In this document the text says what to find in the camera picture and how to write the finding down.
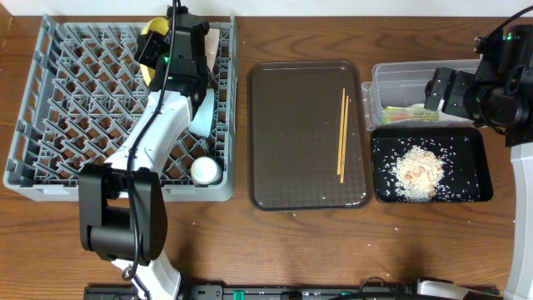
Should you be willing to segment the pale green plastic cup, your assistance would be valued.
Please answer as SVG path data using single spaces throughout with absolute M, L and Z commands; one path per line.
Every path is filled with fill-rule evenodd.
M 222 169 L 210 157 L 199 157 L 191 165 L 192 181 L 196 185 L 207 186 L 218 184 L 222 180 Z

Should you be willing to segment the wooden chopstick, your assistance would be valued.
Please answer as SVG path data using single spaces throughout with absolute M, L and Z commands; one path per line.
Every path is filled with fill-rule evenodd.
M 337 157 L 337 169 L 336 173 L 337 175 L 341 174 L 341 153 L 342 153 L 342 144 L 343 144 L 343 127 L 344 127 L 344 115 L 345 115 L 345 101 L 346 101 L 346 88 L 344 87 L 342 89 L 342 96 L 341 96 L 341 118 L 340 118 L 340 125 L 339 125 L 339 142 L 338 142 L 338 157 Z
M 350 99 L 346 96 L 345 110 L 344 110 L 344 119 L 343 119 L 343 132 L 342 132 L 342 151 L 341 151 L 341 176 L 340 183 L 345 182 L 345 169 L 346 169 L 346 144 L 347 144 L 347 124 L 348 124 L 348 113 L 349 113 L 349 102 Z

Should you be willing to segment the rice food leftovers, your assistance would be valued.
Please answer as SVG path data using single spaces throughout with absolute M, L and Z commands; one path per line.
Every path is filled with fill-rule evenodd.
M 387 203 L 474 202 L 481 198 L 465 137 L 372 140 L 377 196 Z

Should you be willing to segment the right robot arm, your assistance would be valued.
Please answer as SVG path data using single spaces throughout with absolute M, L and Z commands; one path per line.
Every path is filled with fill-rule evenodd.
M 532 27 L 498 27 L 476 39 L 475 73 L 435 70 L 425 107 L 441 110 L 506 138 L 516 184 L 514 250 L 504 297 L 532 297 Z

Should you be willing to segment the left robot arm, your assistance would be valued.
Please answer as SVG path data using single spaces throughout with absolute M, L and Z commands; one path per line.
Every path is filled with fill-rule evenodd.
M 153 70 L 147 106 L 126 141 L 105 163 L 78 176 L 82 247 L 121 268 L 141 299 L 175 299 L 180 273 L 163 248 L 167 212 L 161 175 L 177 139 L 193 120 L 211 132 L 214 95 L 206 52 L 207 20 L 170 7 L 167 28 L 137 37 L 135 61 Z

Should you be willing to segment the yellow plastic plate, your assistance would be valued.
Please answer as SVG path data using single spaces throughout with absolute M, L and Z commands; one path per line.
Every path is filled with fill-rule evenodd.
M 158 33 L 167 33 L 169 30 L 168 19 L 164 17 L 155 17 L 146 23 L 141 31 L 141 35 L 147 34 L 149 31 L 156 31 Z M 147 67 L 143 64 L 140 65 L 143 80 L 146 85 L 150 84 L 150 81 L 155 75 L 153 68 Z

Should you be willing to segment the light blue plastic bowl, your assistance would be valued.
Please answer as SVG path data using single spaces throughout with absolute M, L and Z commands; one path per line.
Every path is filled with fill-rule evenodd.
M 208 138 L 212 130 L 212 119 L 215 110 L 215 92 L 212 88 L 207 89 L 207 94 L 198 108 L 195 117 L 189 125 L 189 132 Z

